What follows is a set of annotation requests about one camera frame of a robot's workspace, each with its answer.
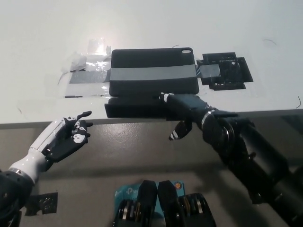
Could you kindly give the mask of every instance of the black tape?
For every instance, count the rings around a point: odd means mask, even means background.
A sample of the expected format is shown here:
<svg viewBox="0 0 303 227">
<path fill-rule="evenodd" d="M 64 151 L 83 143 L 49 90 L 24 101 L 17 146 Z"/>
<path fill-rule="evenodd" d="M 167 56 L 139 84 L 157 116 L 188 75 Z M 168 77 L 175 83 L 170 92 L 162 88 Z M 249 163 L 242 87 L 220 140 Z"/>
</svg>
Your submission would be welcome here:
<svg viewBox="0 0 303 227">
<path fill-rule="evenodd" d="M 52 214 L 57 212 L 58 193 L 48 193 L 43 195 L 32 195 L 29 197 L 25 208 L 25 216 L 35 216 L 38 211 L 42 214 Z"/>
</svg>

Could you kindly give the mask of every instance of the metal ring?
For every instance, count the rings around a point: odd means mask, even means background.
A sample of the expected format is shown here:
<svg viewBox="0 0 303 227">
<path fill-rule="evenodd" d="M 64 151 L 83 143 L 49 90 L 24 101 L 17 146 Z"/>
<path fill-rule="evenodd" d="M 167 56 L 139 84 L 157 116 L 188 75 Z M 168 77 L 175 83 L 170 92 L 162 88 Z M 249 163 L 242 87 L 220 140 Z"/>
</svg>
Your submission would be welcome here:
<svg viewBox="0 0 303 227">
<path fill-rule="evenodd" d="M 202 119 L 202 121 L 201 121 L 201 124 L 202 124 L 202 129 L 203 129 L 203 124 L 204 124 L 204 122 L 205 122 L 205 120 L 207 119 L 207 117 L 209 116 L 209 115 L 211 115 L 213 112 L 214 112 L 215 110 L 210 110 L 210 111 L 208 111 L 205 115 L 204 115 L 204 117 L 203 117 L 203 119 Z"/>
<path fill-rule="evenodd" d="M 30 178 L 29 175 L 27 175 L 26 173 L 24 173 L 22 170 L 17 169 L 17 168 L 9 168 L 9 171 L 12 171 L 18 175 L 20 175 L 21 177 L 25 178 L 27 181 L 31 181 L 33 182 L 32 178 Z"/>
</svg>

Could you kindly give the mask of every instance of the gray floor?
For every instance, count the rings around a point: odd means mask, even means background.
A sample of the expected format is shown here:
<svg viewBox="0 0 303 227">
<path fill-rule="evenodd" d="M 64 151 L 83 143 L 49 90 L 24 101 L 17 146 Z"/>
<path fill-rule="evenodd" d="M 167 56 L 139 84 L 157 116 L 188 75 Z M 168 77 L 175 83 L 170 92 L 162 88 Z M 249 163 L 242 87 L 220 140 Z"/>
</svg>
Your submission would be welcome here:
<svg viewBox="0 0 303 227">
<path fill-rule="evenodd" d="M 302 136 L 279 117 L 254 119 L 292 166 L 303 164 Z M 89 144 L 41 175 L 34 193 L 58 192 L 56 214 L 23 217 L 22 227 L 108 227 L 114 193 L 123 184 L 182 180 L 186 193 L 202 193 L 218 227 L 286 227 L 266 204 L 253 206 L 241 183 L 194 130 L 181 141 L 168 136 L 176 122 L 93 126 Z M 0 167 L 22 158 L 42 129 L 0 131 Z"/>
</svg>

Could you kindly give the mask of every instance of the white robotic hand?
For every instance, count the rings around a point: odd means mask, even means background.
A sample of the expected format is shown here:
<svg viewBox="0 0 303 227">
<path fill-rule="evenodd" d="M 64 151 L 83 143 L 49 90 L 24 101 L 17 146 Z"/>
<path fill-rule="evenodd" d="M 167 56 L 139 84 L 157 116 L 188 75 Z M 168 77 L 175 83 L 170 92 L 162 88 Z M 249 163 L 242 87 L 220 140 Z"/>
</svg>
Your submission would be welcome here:
<svg viewBox="0 0 303 227">
<path fill-rule="evenodd" d="M 60 162 L 88 142 L 87 128 L 93 123 L 80 119 L 89 115 L 91 111 L 53 121 L 30 146 L 28 154 L 15 162 L 9 171 L 35 184 L 40 172 L 47 171 L 54 162 Z"/>
</svg>

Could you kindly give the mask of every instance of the black robotic arm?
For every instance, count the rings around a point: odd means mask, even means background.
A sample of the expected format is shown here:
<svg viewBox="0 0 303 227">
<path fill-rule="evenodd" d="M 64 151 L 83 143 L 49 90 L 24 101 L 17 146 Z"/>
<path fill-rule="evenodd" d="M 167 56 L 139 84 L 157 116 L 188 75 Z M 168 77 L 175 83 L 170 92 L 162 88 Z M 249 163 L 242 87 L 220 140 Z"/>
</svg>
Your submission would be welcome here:
<svg viewBox="0 0 303 227">
<path fill-rule="evenodd" d="M 160 99 L 183 119 L 170 140 L 185 137 L 196 123 L 203 139 L 247 188 L 253 203 L 268 203 L 291 227 L 303 226 L 303 169 L 288 163 L 247 118 L 209 106 L 195 95 L 162 93 Z"/>
</svg>

